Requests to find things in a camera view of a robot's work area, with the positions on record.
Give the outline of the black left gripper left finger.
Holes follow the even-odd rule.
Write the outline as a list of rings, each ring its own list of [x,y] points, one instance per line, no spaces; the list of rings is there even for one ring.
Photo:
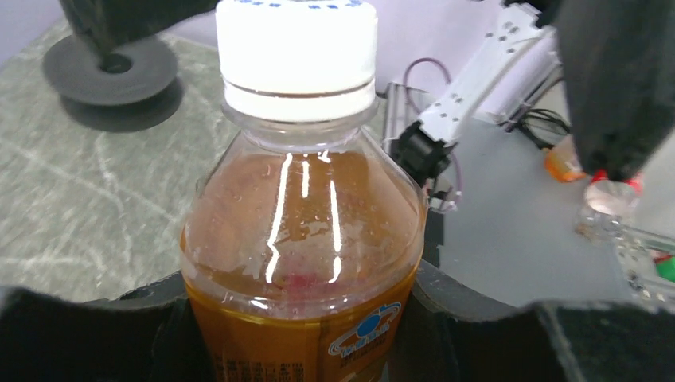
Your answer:
[[[176,272],[117,299],[1,288],[3,381],[214,381]]]

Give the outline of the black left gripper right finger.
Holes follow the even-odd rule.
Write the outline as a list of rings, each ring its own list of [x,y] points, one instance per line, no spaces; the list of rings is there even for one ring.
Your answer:
[[[391,381],[671,381],[674,311],[644,302],[513,308],[419,265]]]

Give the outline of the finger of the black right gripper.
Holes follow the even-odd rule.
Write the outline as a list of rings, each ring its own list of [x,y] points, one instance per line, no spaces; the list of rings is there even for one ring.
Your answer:
[[[531,4],[556,31],[581,167],[631,179],[674,128],[673,1]]]
[[[217,0],[60,0],[73,34],[99,55],[211,12],[217,3]]]

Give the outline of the gold red tea bottle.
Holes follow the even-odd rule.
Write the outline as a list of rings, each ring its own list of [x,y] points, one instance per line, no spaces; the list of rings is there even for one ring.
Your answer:
[[[424,247],[420,187],[340,119],[239,128],[197,187],[181,272],[218,381],[380,381]]]

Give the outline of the white tea bottle cap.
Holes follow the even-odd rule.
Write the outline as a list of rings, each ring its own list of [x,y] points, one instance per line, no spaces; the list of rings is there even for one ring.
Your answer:
[[[224,101],[258,119],[313,123],[376,98],[378,18],[363,1],[221,1]]]

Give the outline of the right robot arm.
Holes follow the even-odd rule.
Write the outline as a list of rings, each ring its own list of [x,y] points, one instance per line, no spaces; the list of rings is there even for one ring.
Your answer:
[[[364,111],[375,96],[377,14],[363,1],[63,1],[74,34],[110,53],[198,14],[217,20],[224,100],[281,123]],[[419,183],[442,172],[466,121],[515,62],[555,34],[585,173],[634,178],[674,127],[671,1],[506,1],[495,28],[401,135]]]

